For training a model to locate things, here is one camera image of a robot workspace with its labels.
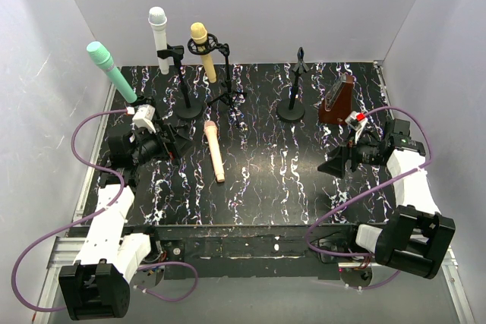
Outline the black tripod clip stand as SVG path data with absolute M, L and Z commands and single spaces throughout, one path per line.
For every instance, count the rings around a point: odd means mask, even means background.
M 171 124 L 165 123 L 164 119 L 160 115 L 160 113 L 157 110 L 157 104 L 155 99 L 152 96 L 138 96 L 137 100 L 133 103 L 130 104 L 130 106 L 137 108 L 140 105 L 151 105 L 155 108 L 155 115 L 153 117 L 153 125 L 156 128 L 156 130 L 161 129 L 163 126 L 172 126 Z

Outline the pink microphone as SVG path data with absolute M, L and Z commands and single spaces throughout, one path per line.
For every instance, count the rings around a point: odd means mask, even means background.
M 204 134 L 210 148 L 210 155 L 213 163 L 213 170 L 216 176 L 216 181 L 218 183 L 222 183 L 225 181 L 225 172 L 222 165 L 222 156 L 219 148 L 218 128 L 214 121 L 204 122 Z

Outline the black round base holder stand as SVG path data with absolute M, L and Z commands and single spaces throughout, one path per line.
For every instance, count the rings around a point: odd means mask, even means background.
M 184 46 L 170 46 L 167 49 L 158 50 L 157 56 L 160 60 L 172 58 L 175 69 L 178 73 L 178 86 L 183 96 L 184 103 L 175 104 L 173 107 L 175 115 L 183 121 L 192 121 L 199 118 L 203 112 L 202 104 L 189 96 L 188 85 L 185 82 L 181 62 L 184 58 Z

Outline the black round base clip stand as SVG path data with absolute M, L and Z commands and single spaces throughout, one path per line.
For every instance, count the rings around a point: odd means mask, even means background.
M 305 51 L 300 47 L 297 51 L 297 62 L 292 69 L 295 78 L 290 89 L 290 97 L 281 100 L 276 108 L 278 118 L 284 122 L 300 121 L 305 116 L 305 107 L 297 100 L 299 77 L 309 71 L 309 67 L 305 64 L 304 56 Z

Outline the black tripod shock mount stand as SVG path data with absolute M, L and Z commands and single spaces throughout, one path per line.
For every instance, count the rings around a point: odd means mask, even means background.
M 230 76 L 229 73 L 229 55 L 230 55 L 230 48 L 228 43 L 220 43 L 217 39 L 216 36 L 214 36 L 212 33 L 208 33 L 208 41 L 209 41 L 209 51 L 210 53 L 217 50 L 219 51 L 225 58 L 225 79 L 223 81 L 223 86 L 226 88 L 226 90 L 221 93 L 219 96 L 216 98 L 211 99 L 209 102 L 207 102 L 207 106 L 212 108 L 214 104 L 217 102 L 222 102 L 229 108 L 230 115 L 233 117 L 233 124 L 237 126 L 237 128 L 241 128 L 241 122 L 238 118 L 238 111 L 236 108 L 236 100 L 239 98 L 239 96 L 242 96 L 243 98 L 247 97 L 247 93 L 245 91 L 238 91 L 234 90 L 232 87 L 232 77 Z M 193 55 L 199 55 L 199 51 L 196 50 L 196 45 L 190 39 L 188 41 L 188 51 L 193 54 Z

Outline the green microphone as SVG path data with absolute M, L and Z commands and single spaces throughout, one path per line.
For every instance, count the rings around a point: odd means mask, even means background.
M 125 101 L 127 103 L 135 102 L 136 93 L 116 67 L 108 49 L 101 42 L 93 41 L 87 45 L 86 50 L 93 63 L 106 74 Z

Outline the large yellow microphone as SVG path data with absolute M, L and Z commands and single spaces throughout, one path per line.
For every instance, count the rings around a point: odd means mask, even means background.
M 209 51 L 208 32 L 201 22 L 193 23 L 190 27 L 191 39 L 199 51 L 206 76 L 210 83 L 216 82 L 216 71 L 213 64 L 212 56 Z

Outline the white microphone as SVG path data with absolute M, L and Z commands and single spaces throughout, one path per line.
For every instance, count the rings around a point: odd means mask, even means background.
M 167 49 L 166 24 L 167 16 L 161 7 L 155 6 L 149 10 L 148 23 L 152 28 L 153 37 L 156 47 L 156 56 L 161 74 L 169 73 L 169 62 L 167 58 L 160 58 L 158 51 Z

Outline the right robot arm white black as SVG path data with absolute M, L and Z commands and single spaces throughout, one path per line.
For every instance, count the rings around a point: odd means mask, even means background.
M 361 164 L 384 166 L 393 180 L 396 208 L 383 228 L 360 224 L 355 245 L 374 255 L 377 263 L 399 271 L 432 279 L 438 272 L 456 230 L 455 222 L 440 213 L 434 202 L 425 171 L 423 143 L 410 136 L 410 123 L 387 121 L 382 138 L 361 140 L 365 117 L 348 118 L 350 138 L 331 152 L 319 172 L 344 178 L 346 167 L 355 171 Z

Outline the brown box in holder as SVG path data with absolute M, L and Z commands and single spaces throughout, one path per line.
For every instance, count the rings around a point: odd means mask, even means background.
M 352 111 L 354 77 L 349 74 L 338 76 L 327 91 L 318 112 L 321 124 L 344 125 Z

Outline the black front mounting base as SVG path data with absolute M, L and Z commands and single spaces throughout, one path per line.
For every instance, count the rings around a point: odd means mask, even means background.
M 189 268 L 200 278 L 318 277 L 337 279 L 339 262 L 370 255 L 388 266 L 433 278 L 447 246 L 430 219 L 400 213 L 387 225 L 137 225 L 102 216 L 72 228 L 84 243 L 73 262 L 86 275 L 130 282 L 142 262 L 163 265 L 167 279 Z

